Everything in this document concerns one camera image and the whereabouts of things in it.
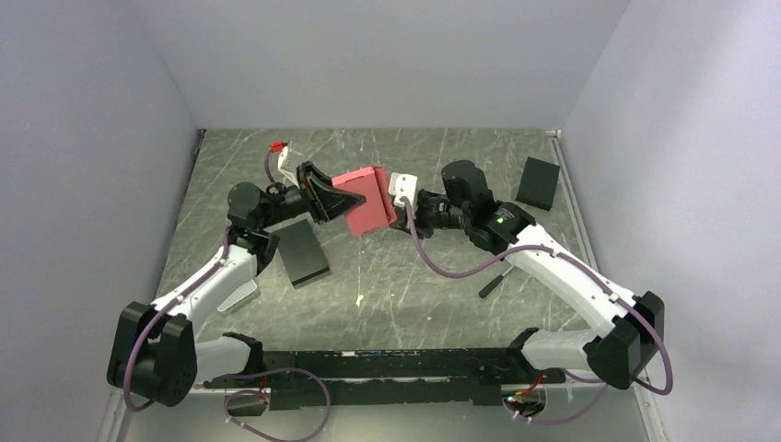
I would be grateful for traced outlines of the red cardboard paper box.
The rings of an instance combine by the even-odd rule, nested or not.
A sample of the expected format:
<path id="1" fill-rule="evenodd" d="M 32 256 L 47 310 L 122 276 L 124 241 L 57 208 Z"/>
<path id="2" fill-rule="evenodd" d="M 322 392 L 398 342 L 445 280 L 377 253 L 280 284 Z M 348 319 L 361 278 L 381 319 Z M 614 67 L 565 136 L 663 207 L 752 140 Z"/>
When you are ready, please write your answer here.
<path id="1" fill-rule="evenodd" d="M 340 191 L 356 193 L 365 201 L 347 212 L 346 224 L 354 237 L 389 227 L 397 215 L 389 195 L 389 180 L 382 167 L 365 167 L 332 179 Z"/>

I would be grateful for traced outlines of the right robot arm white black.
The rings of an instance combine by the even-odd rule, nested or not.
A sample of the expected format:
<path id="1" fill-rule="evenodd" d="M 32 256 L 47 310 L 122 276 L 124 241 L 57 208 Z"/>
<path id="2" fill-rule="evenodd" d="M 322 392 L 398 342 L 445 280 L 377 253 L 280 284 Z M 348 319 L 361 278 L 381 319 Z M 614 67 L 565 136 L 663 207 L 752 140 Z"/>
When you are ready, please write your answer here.
<path id="1" fill-rule="evenodd" d="M 441 178 L 443 193 L 420 188 L 415 175 L 394 172 L 389 179 L 388 194 L 403 215 L 402 226 L 431 270 L 462 279 L 506 262 L 541 282 L 588 324 L 584 331 L 523 332 L 507 358 L 512 378 L 529 382 L 547 369 L 586 370 L 616 389 L 637 384 L 658 395 L 671 393 L 674 375 L 659 296 L 651 291 L 637 295 L 588 266 L 529 212 L 497 200 L 473 162 L 449 163 Z M 437 229 L 462 230 L 491 259 L 468 271 L 444 270 L 426 254 L 421 240 Z"/>

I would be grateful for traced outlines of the black box near left arm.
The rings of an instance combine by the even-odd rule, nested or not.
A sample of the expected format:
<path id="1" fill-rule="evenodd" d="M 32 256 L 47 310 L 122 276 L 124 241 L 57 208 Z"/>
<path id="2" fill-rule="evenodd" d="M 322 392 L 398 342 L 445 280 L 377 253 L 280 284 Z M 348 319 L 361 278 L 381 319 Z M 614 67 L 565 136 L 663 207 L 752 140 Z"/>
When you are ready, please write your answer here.
<path id="1" fill-rule="evenodd" d="M 291 285 L 299 289 L 327 276 L 330 264 L 308 220 L 300 220 L 274 232 L 277 250 Z"/>

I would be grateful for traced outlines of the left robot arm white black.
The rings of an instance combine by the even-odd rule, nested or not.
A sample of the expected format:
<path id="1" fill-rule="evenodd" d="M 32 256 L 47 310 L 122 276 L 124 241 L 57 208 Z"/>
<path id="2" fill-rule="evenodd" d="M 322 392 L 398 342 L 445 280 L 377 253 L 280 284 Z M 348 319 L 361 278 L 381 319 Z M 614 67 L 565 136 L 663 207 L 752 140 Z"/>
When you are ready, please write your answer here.
<path id="1" fill-rule="evenodd" d="M 367 203 L 369 188 L 348 187 L 354 177 L 332 178 L 306 161 L 292 185 L 273 182 L 261 188 L 242 181 L 231 187 L 229 224 L 216 255 L 165 296 L 132 302 L 119 316 L 107 380 L 122 390 L 128 409 L 140 412 L 154 403 L 172 407 L 194 384 L 224 374 L 243 387 L 262 379 L 258 342 L 236 333 L 216 340 L 217 368 L 209 370 L 195 336 L 230 296 L 256 289 L 255 279 L 274 259 L 280 241 L 272 227 L 304 214 L 328 223 Z"/>

